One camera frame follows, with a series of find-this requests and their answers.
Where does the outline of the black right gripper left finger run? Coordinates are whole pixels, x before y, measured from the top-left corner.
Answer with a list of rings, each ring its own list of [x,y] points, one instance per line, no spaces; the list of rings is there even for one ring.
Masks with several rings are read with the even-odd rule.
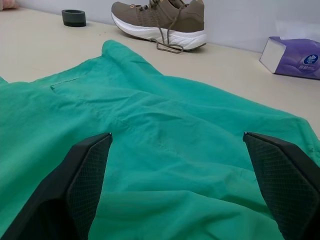
[[[0,240],[88,240],[112,141],[111,133],[102,133],[73,145]]]

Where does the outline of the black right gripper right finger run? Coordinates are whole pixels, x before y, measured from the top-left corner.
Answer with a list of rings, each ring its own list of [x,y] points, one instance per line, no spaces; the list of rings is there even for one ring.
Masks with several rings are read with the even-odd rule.
[[[320,240],[320,167],[288,141],[253,132],[242,139],[284,240]]]

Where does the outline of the green garment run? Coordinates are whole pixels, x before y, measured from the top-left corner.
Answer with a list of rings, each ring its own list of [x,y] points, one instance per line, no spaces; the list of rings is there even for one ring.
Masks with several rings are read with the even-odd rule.
[[[164,75],[113,40],[33,82],[0,74],[0,237],[74,144],[111,133],[89,240],[284,240],[244,132],[294,143],[320,165],[305,119]]]

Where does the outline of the purple tissue box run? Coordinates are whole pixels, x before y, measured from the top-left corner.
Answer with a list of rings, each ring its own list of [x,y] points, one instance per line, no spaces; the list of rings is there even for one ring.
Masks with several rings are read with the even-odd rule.
[[[268,38],[259,61],[273,74],[320,81],[320,42]]]

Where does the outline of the black round tape roll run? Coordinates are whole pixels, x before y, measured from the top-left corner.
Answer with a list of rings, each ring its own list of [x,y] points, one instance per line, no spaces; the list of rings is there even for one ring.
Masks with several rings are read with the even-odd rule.
[[[87,25],[86,13],[82,10],[64,9],[61,11],[63,24],[67,27],[85,27]]]

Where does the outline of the brown sneaker white sole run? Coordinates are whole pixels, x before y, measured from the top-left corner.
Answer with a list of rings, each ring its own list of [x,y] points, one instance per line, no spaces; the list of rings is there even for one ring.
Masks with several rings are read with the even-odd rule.
[[[175,54],[206,45],[204,13],[203,0],[149,0],[146,5],[117,1],[111,7],[114,24],[125,34]]]

